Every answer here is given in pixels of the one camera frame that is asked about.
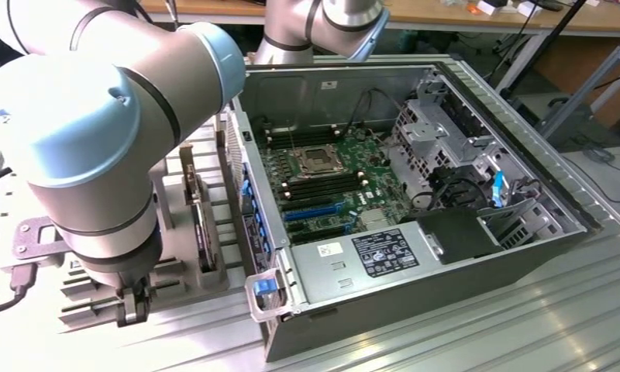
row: blue latch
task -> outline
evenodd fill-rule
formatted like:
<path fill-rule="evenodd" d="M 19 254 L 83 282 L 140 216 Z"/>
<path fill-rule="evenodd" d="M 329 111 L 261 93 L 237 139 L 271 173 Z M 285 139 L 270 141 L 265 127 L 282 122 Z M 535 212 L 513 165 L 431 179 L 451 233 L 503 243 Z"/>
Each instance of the blue latch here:
<path fill-rule="evenodd" d="M 503 201 L 501 199 L 501 193 L 503 190 L 503 172 L 497 172 L 497 178 L 494 179 L 493 185 L 493 201 L 497 208 L 503 207 Z"/>
<path fill-rule="evenodd" d="M 242 195 L 249 195 L 249 189 L 251 188 L 251 180 L 246 180 L 242 185 Z"/>
<path fill-rule="evenodd" d="M 255 296 L 267 295 L 278 291 L 278 284 L 275 279 L 263 279 L 255 282 L 254 285 Z"/>

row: motherboard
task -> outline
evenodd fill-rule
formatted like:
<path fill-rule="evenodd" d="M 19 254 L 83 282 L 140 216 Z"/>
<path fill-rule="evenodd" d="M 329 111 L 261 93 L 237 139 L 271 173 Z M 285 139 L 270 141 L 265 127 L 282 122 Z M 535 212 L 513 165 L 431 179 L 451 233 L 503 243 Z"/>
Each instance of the motherboard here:
<path fill-rule="evenodd" d="M 365 127 L 346 135 L 267 133 L 261 155 L 293 243 L 393 226 L 411 209 L 391 146 Z"/>

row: robotic arm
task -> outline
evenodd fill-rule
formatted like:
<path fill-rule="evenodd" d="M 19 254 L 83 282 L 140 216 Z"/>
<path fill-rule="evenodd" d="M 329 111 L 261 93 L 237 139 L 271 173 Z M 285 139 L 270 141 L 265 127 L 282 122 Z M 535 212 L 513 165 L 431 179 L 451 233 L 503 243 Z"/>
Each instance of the robotic arm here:
<path fill-rule="evenodd" d="M 150 168 L 246 80 L 224 31 L 171 33 L 95 0 L 0 0 L 0 149 L 90 276 L 138 288 L 162 254 Z"/>
<path fill-rule="evenodd" d="M 277 0 L 267 4 L 257 64 L 311 64 L 313 44 L 363 62 L 389 21 L 385 0 Z"/>

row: warning label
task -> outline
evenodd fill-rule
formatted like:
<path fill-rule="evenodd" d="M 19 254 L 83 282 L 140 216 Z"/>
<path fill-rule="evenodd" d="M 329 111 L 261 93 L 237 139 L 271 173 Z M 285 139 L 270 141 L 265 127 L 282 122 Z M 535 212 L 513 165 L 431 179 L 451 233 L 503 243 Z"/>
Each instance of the warning label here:
<path fill-rule="evenodd" d="M 381 277 L 419 265 L 401 229 L 378 232 L 351 241 L 371 277 Z"/>

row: blue pcie slot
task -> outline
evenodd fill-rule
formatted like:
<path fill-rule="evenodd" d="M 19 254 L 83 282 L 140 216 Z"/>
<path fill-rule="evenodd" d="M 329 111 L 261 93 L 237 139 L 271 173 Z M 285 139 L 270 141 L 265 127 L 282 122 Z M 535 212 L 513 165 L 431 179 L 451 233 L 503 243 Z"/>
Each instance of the blue pcie slot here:
<path fill-rule="evenodd" d="M 289 212 L 286 213 L 286 221 L 298 221 L 301 219 L 311 219 L 323 215 L 337 215 L 343 210 L 345 203 L 337 203 L 329 207 L 311 209 L 309 211 Z"/>

